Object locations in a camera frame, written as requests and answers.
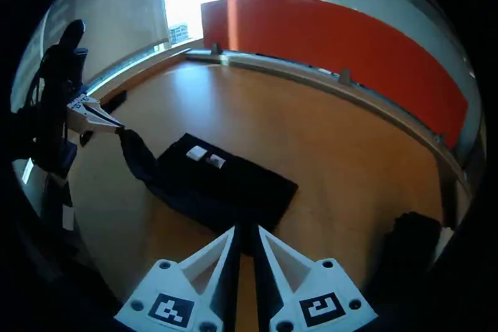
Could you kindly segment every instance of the building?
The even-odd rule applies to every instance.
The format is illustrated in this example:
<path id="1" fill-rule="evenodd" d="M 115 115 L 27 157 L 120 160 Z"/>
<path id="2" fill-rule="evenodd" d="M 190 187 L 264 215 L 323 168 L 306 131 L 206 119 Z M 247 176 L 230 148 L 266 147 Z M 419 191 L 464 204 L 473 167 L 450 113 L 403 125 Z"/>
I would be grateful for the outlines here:
<path id="1" fill-rule="evenodd" d="M 178 44 L 189 38 L 189 27 L 187 24 L 177 24 L 169 28 L 169 37 L 171 45 Z"/>

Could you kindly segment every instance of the wooden floor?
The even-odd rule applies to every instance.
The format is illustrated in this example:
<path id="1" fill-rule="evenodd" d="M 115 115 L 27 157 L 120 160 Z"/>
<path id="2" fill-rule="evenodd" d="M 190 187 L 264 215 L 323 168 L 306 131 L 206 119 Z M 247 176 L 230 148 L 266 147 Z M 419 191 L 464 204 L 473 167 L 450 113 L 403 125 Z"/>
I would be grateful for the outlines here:
<path id="1" fill-rule="evenodd" d="M 383 119 L 267 74 L 183 62 L 137 86 L 114 116 L 159 156 L 185 132 L 299 185 L 276 236 L 313 260 L 336 258 L 362 288 L 379 243 L 408 211 L 441 220 L 432 154 Z M 95 135 L 70 174 L 83 239 L 123 301 L 159 258 L 215 236 L 172 211 L 129 172 L 116 135 Z M 237 330 L 255 331 L 252 259 L 242 257 Z"/>

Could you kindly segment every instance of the orange wall panel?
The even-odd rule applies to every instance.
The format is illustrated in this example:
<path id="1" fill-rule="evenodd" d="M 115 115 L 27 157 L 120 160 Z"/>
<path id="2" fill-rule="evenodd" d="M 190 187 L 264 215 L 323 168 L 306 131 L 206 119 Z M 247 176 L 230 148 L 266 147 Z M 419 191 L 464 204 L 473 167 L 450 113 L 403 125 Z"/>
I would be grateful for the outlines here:
<path id="1" fill-rule="evenodd" d="M 334 72 L 393 100 L 452 148 L 467 101 L 445 69 L 400 31 L 315 0 L 220 0 L 202 5 L 204 45 L 259 53 Z"/>

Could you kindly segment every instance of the sign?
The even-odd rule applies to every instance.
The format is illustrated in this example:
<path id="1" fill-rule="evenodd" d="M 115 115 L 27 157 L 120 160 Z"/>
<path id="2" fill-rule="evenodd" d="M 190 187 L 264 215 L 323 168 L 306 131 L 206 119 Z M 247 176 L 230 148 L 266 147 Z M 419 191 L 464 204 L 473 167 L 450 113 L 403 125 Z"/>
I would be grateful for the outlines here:
<path id="1" fill-rule="evenodd" d="M 193 309 L 194 301 L 183 300 L 160 293 L 148 315 L 151 318 L 174 326 L 187 328 Z"/>
<path id="2" fill-rule="evenodd" d="M 308 327 L 317 326 L 346 315 L 335 293 L 299 301 Z"/>

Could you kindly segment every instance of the black cloth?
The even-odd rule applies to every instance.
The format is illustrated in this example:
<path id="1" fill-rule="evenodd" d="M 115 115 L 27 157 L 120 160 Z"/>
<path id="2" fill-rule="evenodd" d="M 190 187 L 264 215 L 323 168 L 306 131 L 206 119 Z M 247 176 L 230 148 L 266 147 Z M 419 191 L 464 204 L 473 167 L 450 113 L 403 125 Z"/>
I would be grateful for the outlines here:
<path id="1" fill-rule="evenodd" d="M 255 163 L 185 134 L 158 159 L 133 130 L 119 130 L 124 158 L 133 175 L 169 207 L 221 234 L 241 227 L 242 250 L 251 253 L 250 230 L 273 231 L 298 185 Z M 195 146 L 207 152 L 198 161 L 186 154 Z M 207 160 L 215 154 L 221 168 Z"/>

